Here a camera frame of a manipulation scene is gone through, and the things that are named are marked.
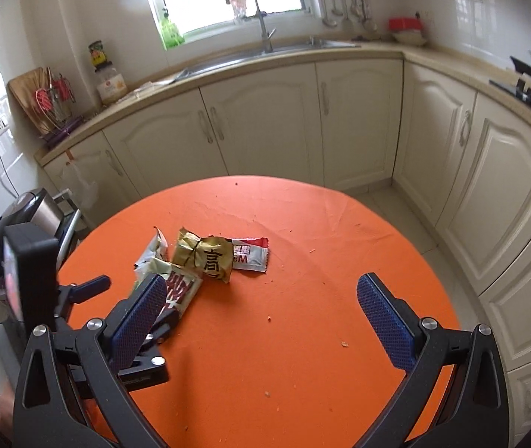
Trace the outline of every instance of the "red and white packet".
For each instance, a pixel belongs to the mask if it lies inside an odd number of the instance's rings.
[[[232,247],[234,249],[233,269],[265,273],[269,257],[269,240],[267,237],[233,239]]]

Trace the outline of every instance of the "snack wrapper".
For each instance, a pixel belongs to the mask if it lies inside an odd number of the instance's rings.
[[[156,230],[156,235],[150,240],[147,248],[135,263],[135,275],[139,284],[141,284],[141,281],[145,277],[143,267],[147,261],[151,261],[156,257],[162,261],[168,261],[168,241],[160,229],[157,227],[154,227],[154,229]]]
[[[202,279],[192,271],[167,262],[168,242],[160,229],[156,231],[156,236],[135,263],[135,288],[149,273],[162,276],[166,280],[165,308],[176,308],[182,316],[197,294]]]
[[[259,239],[233,239],[234,269],[259,271],[265,273],[269,257],[269,240],[267,237]]]
[[[232,272],[232,241],[225,237],[199,237],[181,228],[172,263],[209,277],[230,281]]]

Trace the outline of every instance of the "orange tablecloth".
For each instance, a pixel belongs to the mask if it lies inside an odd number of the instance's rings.
[[[458,328],[440,282],[390,224],[339,192],[263,177],[165,190],[93,231],[60,281],[106,274],[112,288],[76,306],[73,327],[129,295],[154,225],[171,245],[185,226],[203,236],[266,236],[271,248],[266,274],[204,281],[162,347],[171,380],[133,393],[173,448],[353,446],[403,378],[357,303],[364,273],[377,273],[419,316]],[[448,376],[413,434],[428,427]]]

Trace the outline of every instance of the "bowl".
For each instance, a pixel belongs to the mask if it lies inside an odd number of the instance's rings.
[[[415,47],[422,47],[427,43],[423,38],[420,30],[405,30],[403,32],[395,32],[393,36],[396,40],[404,45],[412,45]]]

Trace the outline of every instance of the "electric cord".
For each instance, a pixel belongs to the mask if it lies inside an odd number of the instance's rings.
[[[19,192],[17,191],[15,184],[12,183],[12,180],[10,179],[10,176],[8,175],[8,171],[6,170],[6,166],[4,165],[4,160],[2,160],[1,154],[0,154],[0,163],[2,164],[2,169],[4,170],[6,178],[10,182],[10,185],[12,186],[12,189],[14,190],[16,194],[15,199],[17,199],[19,197]]]

